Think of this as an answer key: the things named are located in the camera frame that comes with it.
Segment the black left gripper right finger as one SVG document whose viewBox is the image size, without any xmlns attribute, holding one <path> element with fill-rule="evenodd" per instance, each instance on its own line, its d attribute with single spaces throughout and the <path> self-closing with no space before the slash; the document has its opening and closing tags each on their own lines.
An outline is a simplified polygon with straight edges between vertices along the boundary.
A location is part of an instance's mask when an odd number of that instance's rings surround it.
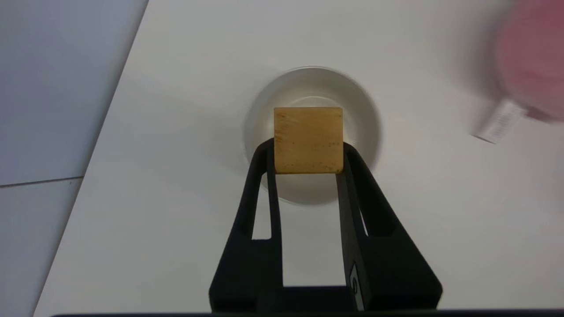
<svg viewBox="0 0 564 317">
<path fill-rule="evenodd" d="M 443 287 L 359 152 L 336 175 L 346 284 L 359 311 L 435 310 Z"/>
</svg>

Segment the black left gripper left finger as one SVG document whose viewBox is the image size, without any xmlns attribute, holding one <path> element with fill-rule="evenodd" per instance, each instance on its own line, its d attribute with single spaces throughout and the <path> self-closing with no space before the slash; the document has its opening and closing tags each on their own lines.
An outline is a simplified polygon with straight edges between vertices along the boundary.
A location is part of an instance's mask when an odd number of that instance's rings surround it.
<svg viewBox="0 0 564 317">
<path fill-rule="evenodd" d="M 254 240 L 262 176 L 267 176 L 271 236 Z M 255 150 L 237 213 L 209 288 L 214 313 L 254 312 L 259 296 L 283 286 L 282 231 L 274 169 L 274 139 Z"/>
</svg>

